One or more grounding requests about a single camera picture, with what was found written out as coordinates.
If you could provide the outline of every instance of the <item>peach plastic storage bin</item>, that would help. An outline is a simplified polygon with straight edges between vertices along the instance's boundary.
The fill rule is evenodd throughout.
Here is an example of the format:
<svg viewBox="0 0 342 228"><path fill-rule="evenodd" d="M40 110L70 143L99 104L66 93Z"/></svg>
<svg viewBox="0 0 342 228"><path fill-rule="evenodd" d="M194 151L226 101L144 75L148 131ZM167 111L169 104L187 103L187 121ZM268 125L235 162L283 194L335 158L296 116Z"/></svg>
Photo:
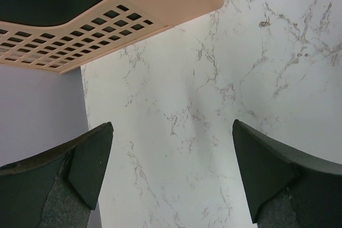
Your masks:
<svg viewBox="0 0 342 228"><path fill-rule="evenodd" d="M0 21L0 64L65 73L222 5L223 0L103 0L60 26Z"/></svg>

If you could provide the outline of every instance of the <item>marble table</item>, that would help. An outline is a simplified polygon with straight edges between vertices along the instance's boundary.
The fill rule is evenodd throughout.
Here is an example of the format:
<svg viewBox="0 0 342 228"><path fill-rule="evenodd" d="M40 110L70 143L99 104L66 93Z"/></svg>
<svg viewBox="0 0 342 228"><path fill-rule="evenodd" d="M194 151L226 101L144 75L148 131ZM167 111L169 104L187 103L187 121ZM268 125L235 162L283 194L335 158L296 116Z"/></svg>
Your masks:
<svg viewBox="0 0 342 228"><path fill-rule="evenodd" d="M342 163L342 0L225 0L82 73L89 127L115 130L103 228L256 227L234 119Z"/></svg>

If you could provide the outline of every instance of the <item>gray floor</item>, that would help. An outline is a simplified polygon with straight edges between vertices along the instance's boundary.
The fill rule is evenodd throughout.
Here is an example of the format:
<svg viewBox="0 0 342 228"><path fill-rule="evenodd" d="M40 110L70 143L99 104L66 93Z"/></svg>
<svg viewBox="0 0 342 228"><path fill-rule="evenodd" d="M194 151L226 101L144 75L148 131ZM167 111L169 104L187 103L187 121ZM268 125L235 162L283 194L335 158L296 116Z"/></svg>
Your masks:
<svg viewBox="0 0 342 228"><path fill-rule="evenodd" d="M64 75L0 66L0 167L88 131L81 70ZM99 208L89 228L101 228Z"/></svg>

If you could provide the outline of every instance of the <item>white marble surface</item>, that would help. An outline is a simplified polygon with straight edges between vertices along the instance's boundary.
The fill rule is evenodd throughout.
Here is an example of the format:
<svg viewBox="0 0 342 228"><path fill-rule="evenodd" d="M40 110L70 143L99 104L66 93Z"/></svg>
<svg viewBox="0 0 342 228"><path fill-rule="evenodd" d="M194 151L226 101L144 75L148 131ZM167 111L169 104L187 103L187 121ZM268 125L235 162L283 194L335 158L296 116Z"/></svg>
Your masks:
<svg viewBox="0 0 342 228"><path fill-rule="evenodd" d="M225 2L82 68L90 126L115 128L103 228L255 227L234 119L342 163L342 0Z"/></svg>

